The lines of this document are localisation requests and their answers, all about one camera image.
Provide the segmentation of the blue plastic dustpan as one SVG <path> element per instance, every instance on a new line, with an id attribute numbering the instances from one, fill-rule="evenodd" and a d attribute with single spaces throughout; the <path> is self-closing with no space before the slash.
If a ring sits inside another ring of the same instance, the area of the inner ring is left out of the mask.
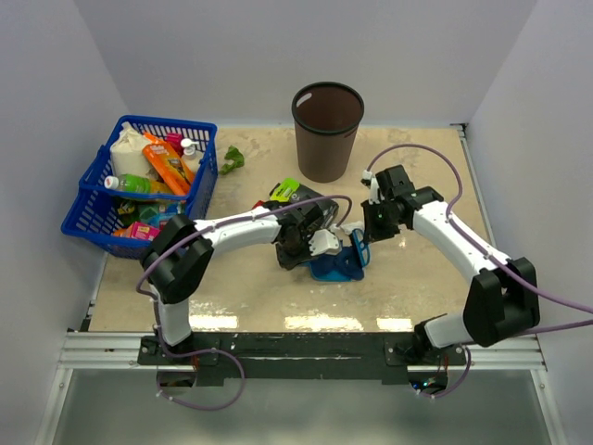
<path id="1" fill-rule="evenodd" d="M 309 262 L 313 279 L 323 282 L 345 283 L 364 278 L 358 252 L 352 247 L 343 248 L 337 255 L 322 254 Z"/>

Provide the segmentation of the small white paper scrap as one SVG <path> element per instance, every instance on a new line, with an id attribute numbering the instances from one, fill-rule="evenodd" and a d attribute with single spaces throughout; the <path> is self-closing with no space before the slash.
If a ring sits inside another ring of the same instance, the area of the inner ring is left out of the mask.
<path id="1" fill-rule="evenodd" d="M 351 234 L 354 230 L 364 230 L 364 223 L 362 221 L 356 222 L 344 222 L 342 224 L 333 223 L 330 225 L 329 230 L 333 233 L 338 231 L 343 232 L 346 235 Z"/>

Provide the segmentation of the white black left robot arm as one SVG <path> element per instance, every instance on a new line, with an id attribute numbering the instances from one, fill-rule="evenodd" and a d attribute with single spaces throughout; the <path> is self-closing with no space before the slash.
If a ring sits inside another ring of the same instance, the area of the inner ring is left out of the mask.
<path id="1" fill-rule="evenodd" d="M 215 220 L 173 217 L 140 256 L 145 293 L 154 305 L 159 352 L 171 363 L 185 362 L 192 352 L 189 299 L 197 291 L 212 259 L 242 248 L 273 244 L 286 270 L 341 245 L 322 225 L 317 198 L 294 204 L 267 201 L 252 210 Z"/>

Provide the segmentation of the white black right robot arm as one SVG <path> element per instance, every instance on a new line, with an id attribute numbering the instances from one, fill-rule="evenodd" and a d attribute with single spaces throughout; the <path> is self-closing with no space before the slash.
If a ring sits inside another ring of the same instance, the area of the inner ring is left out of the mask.
<path id="1" fill-rule="evenodd" d="M 401 165 L 366 171 L 361 181 L 370 190 L 361 204 L 366 243 L 392 238 L 406 226 L 437 247 L 469 284 L 461 312 L 415 325 L 413 358 L 432 364 L 452 345 L 490 347 L 538 326 L 536 270 L 529 260 L 513 260 L 490 246 L 447 212 L 447 202 L 433 187 L 416 187 Z"/>

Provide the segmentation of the black green product box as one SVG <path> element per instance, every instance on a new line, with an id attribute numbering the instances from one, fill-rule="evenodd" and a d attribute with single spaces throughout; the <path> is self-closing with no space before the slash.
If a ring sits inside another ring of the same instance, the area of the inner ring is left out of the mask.
<path id="1" fill-rule="evenodd" d="M 320 197 L 321 194 L 315 190 L 307 187 L 293 178 L 285 178 L 278 183 L 270 192 L 270 200 L 278 202 L 287 202 L 289 204 L 296 203 L 302 200 L 312 199 L 314 197 Z M 337 216 L 339 209 L 338 204 L 329 200 L 320 200 L 316 202 L 322 211 L 323 215 L 323 227 L 328 227 Z"/>

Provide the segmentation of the small green paper scrap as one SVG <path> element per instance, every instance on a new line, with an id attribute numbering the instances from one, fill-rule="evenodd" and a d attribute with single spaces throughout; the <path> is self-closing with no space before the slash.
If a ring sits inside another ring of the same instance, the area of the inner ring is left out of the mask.
<path id="1" fill-rule="evenodd" d="M 224 164 L 219 169 L 219 174 L 226 175 L 245 165 L 245 157 L 236 146 L 229 146 L 224 155 Z"/>

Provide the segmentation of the brown waste bin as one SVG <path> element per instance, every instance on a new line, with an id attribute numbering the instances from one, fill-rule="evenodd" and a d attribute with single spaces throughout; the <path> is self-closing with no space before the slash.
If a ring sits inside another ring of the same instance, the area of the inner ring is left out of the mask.
<path id="1" fill-rule="evenodd" d="M 364 110 L 361 95 L 342 83 L 312 83 L 295 94 L 297 163 L 305 177 L 324 184 L 344 175 Z"/>

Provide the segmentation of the white pump bottle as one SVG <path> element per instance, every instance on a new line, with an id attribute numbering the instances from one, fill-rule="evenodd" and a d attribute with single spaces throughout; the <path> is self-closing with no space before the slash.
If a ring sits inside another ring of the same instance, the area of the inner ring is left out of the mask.
<path id="1" fill-rule="evenodd" d="M 192 173 L 197 173 L 203 157 L 202 152 L 199 150 L 198 142 L 190 138 L 184 138 L 181 141 L 181 147 L 183 149 L 182 160 L 185 166 Z"/>

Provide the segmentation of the pink small box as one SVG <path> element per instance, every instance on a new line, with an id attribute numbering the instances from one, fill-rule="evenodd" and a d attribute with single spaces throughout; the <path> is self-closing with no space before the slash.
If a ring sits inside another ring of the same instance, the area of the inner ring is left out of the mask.
<path id="1" fill-rule="evenodd" d="M 141 241 L 152 241 L 158 236 L 159 232 L 159 229 L 149 224 L 134 222 L 125 228 L 120 236 Z"/>

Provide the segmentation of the blue plastic basket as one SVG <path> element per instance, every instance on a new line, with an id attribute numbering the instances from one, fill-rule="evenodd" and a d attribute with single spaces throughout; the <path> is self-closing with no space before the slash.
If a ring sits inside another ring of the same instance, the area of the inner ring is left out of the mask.
<path id="1" fill-rule="evenodd" d="M 171 131 L 180 131 L 181 135 L 199 143 L 203 156 L 188 194 L 184 196 L 137 194 L 108 190 L 104 187 L 105 178 L 113 173 L 110 147 L 116 142 L 125 123 L 130 124 L 141 134 L 148 132 L 154 136 L 164 136 Z M 215 146 L 217 131 L 218 127 L 210 122 L 142 115 L 120 117 L 107 142 L 98 149 L 95 159 L 82 175 L 78 194 L 61 224 L 61 232 L 64 235 L 85 239 L 115 257 L 136 260 L 148 243 L 113 235 L 116 230 L 124 227 L 123 220 L 118 214 L 118 200 L 181 201 L 184 203 L 185 214 L 190 219 L 204 219 L 218 179 Z"/>

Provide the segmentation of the orange snack packet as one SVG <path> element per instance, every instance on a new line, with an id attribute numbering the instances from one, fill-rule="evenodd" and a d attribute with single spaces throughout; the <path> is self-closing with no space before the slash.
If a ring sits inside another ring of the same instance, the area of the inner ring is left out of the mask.
<path id="1" fill-rule="evenodd" d="M 187 168 L 170 143 L 150 133 L 143 133 L 143 136 L 149 141 L 143 148 L 143 155 L 147 161 L 174 195 L 188 195 L 195 174 Z"/>

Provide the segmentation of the green drink bottle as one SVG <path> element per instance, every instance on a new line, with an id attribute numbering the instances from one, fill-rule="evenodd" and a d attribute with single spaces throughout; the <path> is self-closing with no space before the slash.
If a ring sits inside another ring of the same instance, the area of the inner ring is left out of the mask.
<path id="1" fill-rule="evenodd" d="M 104 187 L 109 190 L 143 195 L 172 194 L 166 184 L 133 174 L 108 175 L 104 179 Z"/>

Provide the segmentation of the beige paper bag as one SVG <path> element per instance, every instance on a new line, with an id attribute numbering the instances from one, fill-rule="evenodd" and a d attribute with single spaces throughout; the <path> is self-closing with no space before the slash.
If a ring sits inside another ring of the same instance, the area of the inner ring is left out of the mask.
<path id="1" fill-rule="evenodd" d="M 158 173 L 143 153 L 143 149 L 151 143 L 150 139 L 136 131 L 130 123 L 124 122 L 118 139 L 109 150 L 114 174 L 132 174 L 157 180 Z"/>

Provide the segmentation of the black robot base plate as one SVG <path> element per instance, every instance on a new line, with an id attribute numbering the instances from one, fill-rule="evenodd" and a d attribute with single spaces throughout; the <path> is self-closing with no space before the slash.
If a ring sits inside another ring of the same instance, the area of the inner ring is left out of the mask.
<path id="1" fill-rule="evenodd" d="M 415 354 L 410 332 L 375 333 L 231 333 L 194 332 L 181 345 L 161 348 L 155 335 L 142 337 L 137 362 L 160 369 L 187 366 L 199 386 L 220 386 L 239 370 L 253 379 L 374 380 L 406 385 L 427 379 L 441 365 L 462 366 L 459 346 Z"/>

